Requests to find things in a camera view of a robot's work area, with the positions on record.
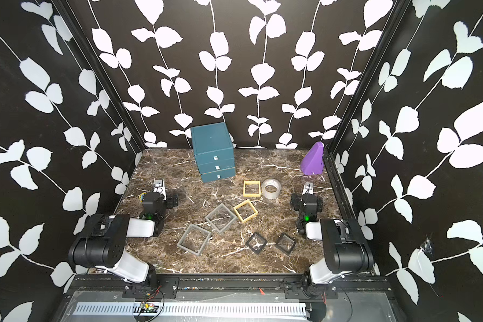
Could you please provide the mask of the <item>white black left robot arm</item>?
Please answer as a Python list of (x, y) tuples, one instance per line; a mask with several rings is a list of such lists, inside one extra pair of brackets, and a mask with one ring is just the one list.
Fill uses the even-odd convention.
[(146, 193), (140, 217), (95, 214), (85, 224), (68, 251), (72, 265), (111, 272), (127, 282), (158, 287), (155, 268), (126, 250), (128, 238), (158, 237), (169, 209), (178, 206), (178, 195)]

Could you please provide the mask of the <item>yellow brooch box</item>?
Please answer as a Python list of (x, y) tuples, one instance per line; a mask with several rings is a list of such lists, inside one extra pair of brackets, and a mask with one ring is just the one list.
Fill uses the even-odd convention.
[(255, 218), (259, 214), (251, 200), (245, 200), (242, 203), (234, 206), (233, 212), (243, 224)]
[(262, 189), (260, 181), (244, 181), (243, 196), (248, 198), (261, 197)]

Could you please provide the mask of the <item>gray brooch box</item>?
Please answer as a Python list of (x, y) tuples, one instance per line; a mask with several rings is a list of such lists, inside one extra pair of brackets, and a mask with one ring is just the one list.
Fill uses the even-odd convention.
[(205, 217), (208, 224), (217, 232), (224, 233), (236, 222), (237, 216), (223, 203), (218, 205)]
[(190, 224), (178, 241), (177, 247), (190, 254), (200, 256), (210, 237), (210, 231), (198, 225)]

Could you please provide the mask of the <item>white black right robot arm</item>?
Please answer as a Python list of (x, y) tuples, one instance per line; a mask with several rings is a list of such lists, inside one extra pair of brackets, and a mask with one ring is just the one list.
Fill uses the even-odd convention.
[(355, 219), (319, 219), (322, 200), (312, 193), (292, 194), (291, 207), (298, 212), (299, 235), (322, 244), (322, 259), (307, 273), (309, 284), (331, 284), (347, 275), (372, 270), (374, 256)]

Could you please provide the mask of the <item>teal three-drawer cabinet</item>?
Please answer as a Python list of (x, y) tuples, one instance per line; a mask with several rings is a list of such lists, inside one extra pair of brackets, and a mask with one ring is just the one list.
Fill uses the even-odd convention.
[(234, 177), (234, 147), (225, 122), (191, 128), (193, 153), (203, 183)]

